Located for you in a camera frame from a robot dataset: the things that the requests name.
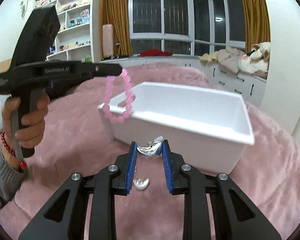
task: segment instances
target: red cloth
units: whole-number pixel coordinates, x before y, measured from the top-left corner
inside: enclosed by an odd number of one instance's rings
[[[150,49],[140,53],[140,57],[147,56],[172,56],[173,54],[169,51],[161,51],[159,49]]]

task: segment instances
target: pink blanket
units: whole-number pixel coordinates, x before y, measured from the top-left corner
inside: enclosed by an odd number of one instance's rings
[[[194,68],[161,63],[128,71],[133,85],[151,81],[213,87]],[[50,104],[43,141],[26,160],[29,175],[0,210],[0,223],[13,239],[72,173],[95,174],[127,153],[128,145],[109,143],[103,132],[97,106],[105,82],[105,78],[86,81]],[[122,81],[116,79],[114,94],[123,90]],[[230,176],[287,239],[300,223],[300,148],[269,116],[251,104],[247,108],[256,143],[246,148]],[[127,197],[115,198],[118,239],[182,239],[183,197],[168,194],[160,158],[146,161],[138,158],[136,178],[149,178],[149,187],[133,188]],[[86,225],[88,239],[89,216]]]

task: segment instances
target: curtain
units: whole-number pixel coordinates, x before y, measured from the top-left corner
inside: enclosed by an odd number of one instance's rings
[[[114,51],[121,56],[131,56],[128,0],[100,0],[99,19],[102,19],[99,26],[101,58],[104,58],[102,52],[102,25],[104,24],[113,25]]]
[[[256,43],[270,41],[266,0],[242,0],[246,24],[246,52]]]

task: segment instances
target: hand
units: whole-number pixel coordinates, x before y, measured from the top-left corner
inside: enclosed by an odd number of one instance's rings
[[[14,149],[13,134],[11,126],[11,115],[13,111],[18,109],[21,100],[19,97],[8,98],[2,106],[2,124],[5,132],[5,140],[11,149]],[[29,114],[25,114],[21,122],[23,125],[28,126],[20,129],[15,133],[15,137],[19,140],[19,145],[23,148],[33,148],[37,146],[43,138],[45,122],[44,117],[48,113],[48,104],[50,103],[49,96],[44,94],[37,102],[38,110]],[[19,169],[19,160],[13,157],[5,147],[2,147],[2,153],[7,163],[15,168]]]

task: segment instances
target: gray sweater sleeve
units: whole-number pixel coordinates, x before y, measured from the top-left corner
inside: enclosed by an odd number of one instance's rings
[[[24,176],[25,173],[20,173],[7,164],[0,150],[0,208],[12,200]]]

